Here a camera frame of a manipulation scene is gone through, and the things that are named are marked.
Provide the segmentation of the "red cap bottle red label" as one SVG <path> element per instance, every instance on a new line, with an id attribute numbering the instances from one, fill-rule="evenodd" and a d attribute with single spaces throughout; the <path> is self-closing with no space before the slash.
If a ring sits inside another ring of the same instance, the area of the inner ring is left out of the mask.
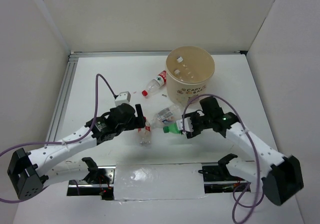
<path id="1" fill-rule="evenodd" d="M 145 120 L 145 127 L 138 129 L 138 136 L 140 145 L 149 145 L 151 143 L 151 126 L 150 123 L 146 118 Z"/>

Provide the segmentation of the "clear bottle blue white label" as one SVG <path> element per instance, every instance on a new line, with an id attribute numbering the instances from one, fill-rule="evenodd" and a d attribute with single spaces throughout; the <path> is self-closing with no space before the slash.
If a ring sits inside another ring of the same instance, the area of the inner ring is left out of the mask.
<path id="1" fill-rule="evenodd" d="M 178 104 L 173 104 L 157 112 L 150 121 L 151 129 L 169 126 L 181 119 L 182 108 Z"/>

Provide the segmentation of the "green plastic bottle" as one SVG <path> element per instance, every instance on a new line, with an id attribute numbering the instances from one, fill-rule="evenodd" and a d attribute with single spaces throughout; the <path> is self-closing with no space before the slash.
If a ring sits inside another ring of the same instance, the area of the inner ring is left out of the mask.
<path id="1" fill-rule="evenodd" d="M 184 135 L 186 133 L 185 131 L 183 131 L 182 126 L 177 123 L 164 126 L 162 130 L 164 133 L 181 134 L 181 135 Z"/>

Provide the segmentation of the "clear bottle white cap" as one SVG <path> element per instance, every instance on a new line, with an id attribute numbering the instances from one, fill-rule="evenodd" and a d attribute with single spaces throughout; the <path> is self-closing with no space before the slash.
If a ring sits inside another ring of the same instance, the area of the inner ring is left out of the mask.
<path id="1" fill-rule="evenodd" d="M 192 72 L 195 72 L 190 64 L 187 64 L 186 61 L 183 59 L 182 56 L 179 56 L 177 57 L 176 59 L 177 63 L 178 63 L 178 67 L 176 69 L 179 69 L 181 71 L 186 71 L 186 70 L 189 70 L 189 71 L 192 71 Z"/>

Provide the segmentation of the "large clear crushed bottle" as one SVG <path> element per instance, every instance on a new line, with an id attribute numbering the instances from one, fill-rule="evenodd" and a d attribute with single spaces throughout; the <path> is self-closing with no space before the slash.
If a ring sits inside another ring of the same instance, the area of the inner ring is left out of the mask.
<path id="1" fill-rule="evenodd" d="M 189 70 L 181 71 L 179 69 L 174 70 L 174 76 L 184 82 L 196 82 L 197 75 Z"/>

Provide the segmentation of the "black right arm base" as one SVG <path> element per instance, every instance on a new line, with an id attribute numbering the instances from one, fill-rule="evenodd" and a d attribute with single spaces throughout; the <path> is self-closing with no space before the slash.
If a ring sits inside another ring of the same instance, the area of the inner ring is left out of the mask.
<path id="1" fill-rule="evenodd" d="M 227 170 L 227 164 L 236 157 L 235 154 L 228 154 L 217 163 L 202 164 L 198 173 L 203 176 L 206 194 L 241 192 L 245 189 L 247 182 L 240 177 L 231 175 Z"/>

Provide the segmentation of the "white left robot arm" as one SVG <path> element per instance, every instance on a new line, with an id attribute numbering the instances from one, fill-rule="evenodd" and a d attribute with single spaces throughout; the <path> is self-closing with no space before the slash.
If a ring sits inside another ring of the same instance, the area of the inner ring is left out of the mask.
<path id="1" fill-rule="evenodd" d="M 7 169 L 19 201 L 29 200 L 59 182 L 82 180 L 94 183 L 101 176 L 107 178 L 105 171 L 92 158 L 72 161 L 71 157 L 113 140 L 124 131 L 143 128 L 145 122 L 140 104 L 132 107 L 123 103 L 100 117 L 94 117 L 60 142 L 45 144 L 29 152 L 19 148 L 12 154 Z"/>

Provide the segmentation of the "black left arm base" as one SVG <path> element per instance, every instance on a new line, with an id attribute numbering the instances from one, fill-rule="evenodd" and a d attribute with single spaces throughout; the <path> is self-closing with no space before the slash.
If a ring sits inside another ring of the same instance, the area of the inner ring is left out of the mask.
<path id="1" fill-rule="evenodd" d="M 84 157 L 89 173 L 80 180 L 70 180 L 67 196 L 100 196 L 102 200 L 114 200 L 115 166 L 98 166 L 91 157 Z"/>

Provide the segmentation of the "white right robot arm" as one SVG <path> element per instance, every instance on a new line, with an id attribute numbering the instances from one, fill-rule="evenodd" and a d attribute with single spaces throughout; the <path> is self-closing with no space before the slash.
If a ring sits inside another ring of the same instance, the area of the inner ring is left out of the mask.
<path id="1" fill-rule="evenodd" d="M 219 96 L 201 94 L 191 98 L 188 103 L 192 104 L 197 99 L 200 100 L 203 115 L 197 111 L 188 113 L 187 110 L 182 113 L 182 131 L 188 139 L 198 136 L 203 130 L 212 129 L 252 156 L 256 161 L 256 175 L 261 180 L 263 193 L 277 206 L 303 189 L 301 164 L 296 157 L 286 157 L 249 131 L 234 107 L 224 113 L 218 104 Z"/>

